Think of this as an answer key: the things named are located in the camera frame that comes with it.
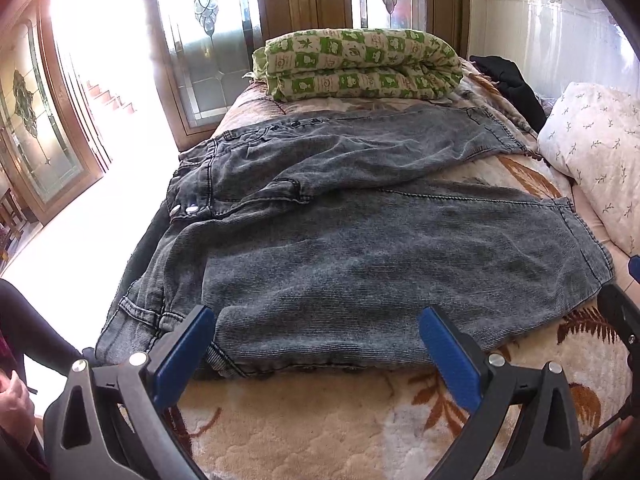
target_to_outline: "green and white fabric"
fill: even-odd
[[[419,30],[324,28],[268,40],[254,77],[279,101],[311,97],[437,99],[462,79],[443,40]]]

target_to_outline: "silver bolt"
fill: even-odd
[[[502,357],[500,354],[491,354],[489,356],[489,364],[491,366],[495,366],[495,367],[501,367],[504,366],[505,364],[505,360],[504,357]]]
[[[142,366],[146,363],[146,354],[144,352],[136,352],[135,354],[131,354],[129,358],[129,364],[132,366]]]
[[[555,374],[561,374],[562,367],[558,363],[551,361],[549,363],[549,371]]]
[[[86,368],[86,361],[84,359],[78,359],[75,363],[71,365],[71,369],[75,372],[81,372]]]

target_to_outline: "jeans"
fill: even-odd
[[[224,132],[180,156],[97,344],[148,351],[196,304],[224,377],[430,363],[432,304],[483,349],[564,316],[612,280],[568,199],[443,182],[526,147],[485,108],[316,112]]]

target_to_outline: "leaf print pillow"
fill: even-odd
[[[611,240],[640,248],[640,100],[591,83],[571,83],[538,135],[540,153],[573,177]]]

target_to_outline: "white tiled wall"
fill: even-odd
[[[468,52],[511,59],[547,97],[571,81],[640,96],[638,59],[600,0],[471,0]]]

